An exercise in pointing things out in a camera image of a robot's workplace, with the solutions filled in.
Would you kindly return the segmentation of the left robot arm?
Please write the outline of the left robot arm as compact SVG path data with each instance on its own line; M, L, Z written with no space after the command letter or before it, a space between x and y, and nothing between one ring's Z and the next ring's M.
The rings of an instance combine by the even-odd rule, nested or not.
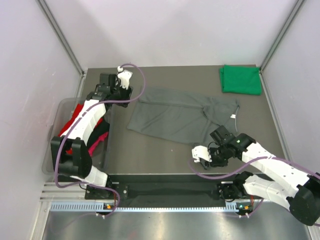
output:
M55 175L96 185L97 194L105 199L113 194L114 187L108 175L93 165L87 144L99 120L112 104L127 107L133 91L130 87L132 75L128 70L116 74L102 73L99 84L87 95L70 126L50 142Z

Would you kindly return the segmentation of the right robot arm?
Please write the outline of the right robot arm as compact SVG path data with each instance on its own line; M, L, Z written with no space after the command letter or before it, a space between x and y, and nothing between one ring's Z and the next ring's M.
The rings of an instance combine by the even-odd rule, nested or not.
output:
M216 147L207 147L205 167L224 167L237 158L261 171L268 180L243 171L232 184L222 186L221 196L228 199L257 196L288 210L299 222L312 226L320 219L320 175L294 167L264 149L245 133L235 136L223 125L210 133Z

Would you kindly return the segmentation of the grey t shirt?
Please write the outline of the grey t shirt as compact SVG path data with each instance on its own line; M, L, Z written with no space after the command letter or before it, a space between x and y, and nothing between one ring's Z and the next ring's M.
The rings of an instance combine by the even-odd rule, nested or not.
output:
M210 134L220 126L237 133L239 108L239 101L228 96L146 87L127 129L181 144L207 146L212 142Z

